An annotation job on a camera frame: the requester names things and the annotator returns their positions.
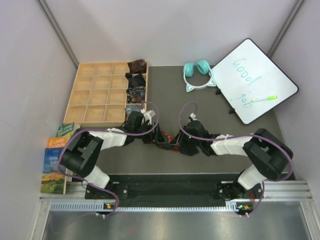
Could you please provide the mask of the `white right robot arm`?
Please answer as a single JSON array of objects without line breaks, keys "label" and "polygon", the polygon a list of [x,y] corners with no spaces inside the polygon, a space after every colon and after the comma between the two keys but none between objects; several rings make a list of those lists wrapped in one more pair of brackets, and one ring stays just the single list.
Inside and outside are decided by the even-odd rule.
[{"label": "white right robot arm", "polygon": [[190,156],[201,150],[208,157],[236,155],[249,158],[252,165],[240,173],[233,185],[233,192],[239,198],[245,198],[255,185],[265,180],[277,181],[294,156],[290,148],[264,128],[238,137],[210,134],[195,119],[181,125],[177,137],[180,151]]}]

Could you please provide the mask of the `black orange floral tie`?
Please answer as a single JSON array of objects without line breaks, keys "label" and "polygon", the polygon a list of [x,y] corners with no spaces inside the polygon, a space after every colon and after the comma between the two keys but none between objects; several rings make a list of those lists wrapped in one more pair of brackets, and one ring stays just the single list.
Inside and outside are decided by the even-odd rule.
[{"label": "black orange floral tie", "polygon": [[181,154],[181,144],[180,144],[181,133],[172,136],[164,131],[161,132],[161,142],[158,146],[163,150],[170,150]]}]

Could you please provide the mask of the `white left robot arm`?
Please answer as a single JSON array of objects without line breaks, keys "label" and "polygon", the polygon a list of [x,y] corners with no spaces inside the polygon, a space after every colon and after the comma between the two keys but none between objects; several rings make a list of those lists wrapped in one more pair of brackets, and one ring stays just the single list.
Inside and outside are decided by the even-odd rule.
[{"label": "white left robot arm", "polygon": [[73,172],[82,181],[96,186],[102,198],[109,198],[114,191],[110,177],[97,165],[102,150],[124,147],[141,139],[145,144],[155,143],[157,124],[152,124],[154,110],[132,111],[122,127],[106,130],[78,130],[67,142],[59,156],[59,166]]}]

